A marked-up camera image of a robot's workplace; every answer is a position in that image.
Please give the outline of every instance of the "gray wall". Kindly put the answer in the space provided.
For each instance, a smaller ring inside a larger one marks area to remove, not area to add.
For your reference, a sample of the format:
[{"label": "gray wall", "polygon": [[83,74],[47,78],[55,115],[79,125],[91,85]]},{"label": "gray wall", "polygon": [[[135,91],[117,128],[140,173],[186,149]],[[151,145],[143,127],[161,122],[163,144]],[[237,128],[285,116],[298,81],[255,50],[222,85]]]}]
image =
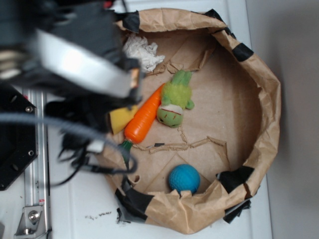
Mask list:
[{"label": "gray wall", "polygon": [[267,177],[274,239],[319,238],[319,1],[246,0],[253,50],[283,86]]}]

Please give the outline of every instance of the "blue ball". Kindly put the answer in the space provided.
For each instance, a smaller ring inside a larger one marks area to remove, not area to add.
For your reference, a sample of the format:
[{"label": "blue ball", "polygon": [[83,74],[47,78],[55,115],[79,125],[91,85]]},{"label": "blue ball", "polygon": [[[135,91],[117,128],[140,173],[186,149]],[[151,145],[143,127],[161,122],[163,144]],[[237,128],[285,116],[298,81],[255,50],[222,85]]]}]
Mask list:
[{"label": "blue ball", "polygon": [[169,175],[169,185],[179,193],[181,191],[190,190],[195,193],[200,184],[200,177],[197,170],[188,165],[181,164],[173,169]]}]

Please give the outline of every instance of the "carrot toy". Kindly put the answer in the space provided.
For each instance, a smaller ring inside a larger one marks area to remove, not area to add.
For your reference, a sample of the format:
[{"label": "carrot toy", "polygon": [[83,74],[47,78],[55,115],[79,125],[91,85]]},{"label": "carrot toy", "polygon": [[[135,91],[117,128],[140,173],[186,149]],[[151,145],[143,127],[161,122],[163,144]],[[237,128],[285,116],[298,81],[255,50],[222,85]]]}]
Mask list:
[{"label": "carrot toy", "polygon": [[[164,84],[161,85],[149,98],[142,107],[136,112],[134,118],[128,123],[124,130],[125,140],[121,146],[130,151],[133,143],[142,142],[149,132],[156,113],[161,102],[161,91]],[[124,162],[128,166],[129,159],[123,155]]]}]

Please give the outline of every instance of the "orange carrot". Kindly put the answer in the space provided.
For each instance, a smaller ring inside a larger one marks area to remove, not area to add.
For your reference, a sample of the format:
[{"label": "orange carrot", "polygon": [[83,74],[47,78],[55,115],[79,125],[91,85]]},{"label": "orange carrot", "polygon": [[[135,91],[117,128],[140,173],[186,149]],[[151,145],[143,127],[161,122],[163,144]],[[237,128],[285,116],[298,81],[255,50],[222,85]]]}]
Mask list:
[{"label": "orange carrot", "polygon": [[134,118],[128,123],[124,130],[125,138],[132,143],[142,142],[149,132],[161,101],[161,85],[136,112]]}]

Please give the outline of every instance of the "toy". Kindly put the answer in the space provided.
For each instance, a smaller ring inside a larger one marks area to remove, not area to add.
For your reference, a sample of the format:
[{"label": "toy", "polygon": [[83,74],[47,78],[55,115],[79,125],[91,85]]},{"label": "toy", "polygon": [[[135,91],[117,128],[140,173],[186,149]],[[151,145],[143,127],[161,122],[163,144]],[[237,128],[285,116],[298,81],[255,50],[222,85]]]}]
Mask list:
[{"label": "toy", "polygon": [[194,108],[190,99],[192,92],[189,81],[192,73],[180,70],[175,73],[172,81],[167,82],[161,93],[161,105],[157,111],[159,122],[172,128],[179,127],[183,121],[184,109]]},{"label": "toy", "polygon": [[110,112],[110,121],[113,134],[119,133],[134,118],[138,111],[136,105],[129,108],[119,108]]},{"label": "toy", "polygon": [[[125,140],[121,146],[127,151],[131,150],[133,143],[142,142],[149,132],[153,121],[156,118],[156,112],[160,106],[160,93],[164,84],[161,85],[149,98],[142,107],[136,112],[134,118],[128,123],[124,130]],[[123,156],[127,164],[129,159]]]},{"label": "toy", "polygon": [[179,193],[181,191],[190,190],[195,193],[200,184],[200,177],[197,170],[188,165],[181,164],[173,169],[169,175],[169,186]]}]

